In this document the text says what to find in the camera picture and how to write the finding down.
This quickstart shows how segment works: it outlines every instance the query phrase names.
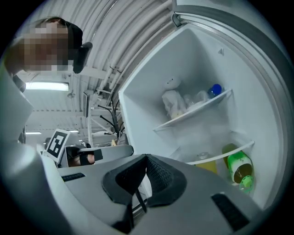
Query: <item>fluorescent light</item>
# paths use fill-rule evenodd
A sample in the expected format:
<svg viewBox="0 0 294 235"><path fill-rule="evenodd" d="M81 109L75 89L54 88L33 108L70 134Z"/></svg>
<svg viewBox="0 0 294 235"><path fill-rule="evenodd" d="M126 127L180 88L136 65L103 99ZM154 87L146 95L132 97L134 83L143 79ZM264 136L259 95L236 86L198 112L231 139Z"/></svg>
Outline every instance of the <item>fluorescent light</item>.
<svg viewBox="0 0 294 235"><path fill-rule="evenodd" d="M26 134L42 134L41 132L26 132Z"/></svg>
<svg viewBox="0 0 294 235"><path fill-rule="evenodd" d="M68 83L31 82L31 83L26 83L26 90L60 90L60 91L68 91Z"/></svg>

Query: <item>white plastic bag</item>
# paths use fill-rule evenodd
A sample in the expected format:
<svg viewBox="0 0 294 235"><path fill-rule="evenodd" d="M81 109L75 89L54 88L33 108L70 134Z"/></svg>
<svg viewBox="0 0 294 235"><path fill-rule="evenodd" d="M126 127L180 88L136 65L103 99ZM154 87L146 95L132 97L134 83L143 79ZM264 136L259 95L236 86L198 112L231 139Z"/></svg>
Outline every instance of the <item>white plastic bag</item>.
<svg viewBox="0 0 294 235"><path fill-rule="evenodd" d="M168 90L162 95L162 100L171 119L174 119L186 112L186 104L179 92L175 90Z"/></svg>

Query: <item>person's neck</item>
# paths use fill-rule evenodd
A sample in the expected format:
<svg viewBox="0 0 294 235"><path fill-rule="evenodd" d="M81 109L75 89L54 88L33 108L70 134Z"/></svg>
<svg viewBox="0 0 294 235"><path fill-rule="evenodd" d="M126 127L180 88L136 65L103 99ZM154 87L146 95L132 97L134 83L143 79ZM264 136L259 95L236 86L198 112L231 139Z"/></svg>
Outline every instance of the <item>person's neck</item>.
<svg viewBox="0 0 294 235"><path fill-rule="evenodd" d="M4 59L4 65L8 73L13 77L19 71L23 69L24 66L24 55L23 55L23 43L20 39L17 43L10 46L7 49L6 56Z"/></svg>

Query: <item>refrigerator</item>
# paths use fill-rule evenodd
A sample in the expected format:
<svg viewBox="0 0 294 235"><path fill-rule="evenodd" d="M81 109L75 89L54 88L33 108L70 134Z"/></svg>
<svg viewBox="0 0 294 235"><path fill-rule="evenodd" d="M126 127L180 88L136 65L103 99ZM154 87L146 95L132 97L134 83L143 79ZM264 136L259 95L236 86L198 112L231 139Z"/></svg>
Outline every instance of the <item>refrigerator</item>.
<svg viewBox="0 0 294 235"><path fill-rule="evenodd" d="M172 7L175 30L119 91L134 154L190 165L216 161L217 174L238 187L223 158L242 150L253 164L249 196L266 209L287 183L293 163L293 64L270 24L246 1L174 0ZM162 99L170 78L181 80L181 96L194 96L213 84L223 90L171 119ZM223 154L229 143L238 148ZM197 158L202 152L209 158ZM150 197L147 177L141 185Z"/></svg>

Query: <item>refrigerator door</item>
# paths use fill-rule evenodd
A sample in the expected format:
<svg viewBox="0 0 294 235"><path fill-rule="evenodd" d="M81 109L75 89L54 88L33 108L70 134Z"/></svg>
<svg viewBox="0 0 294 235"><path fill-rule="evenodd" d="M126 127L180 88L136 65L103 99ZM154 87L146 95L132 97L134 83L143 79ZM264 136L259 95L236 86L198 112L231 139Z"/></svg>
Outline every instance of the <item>refrigerator door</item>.
<svg viewBox="0 0 294 235"><path fill-rule="evenodd" d="M282 193L293 168L294 67L285 47L266 19L243 0L173 0L173 11L177 27L191 24L221 37L249 58L263 76L260 82L280 123L278 173L265 203L269 206Z"/></svg>

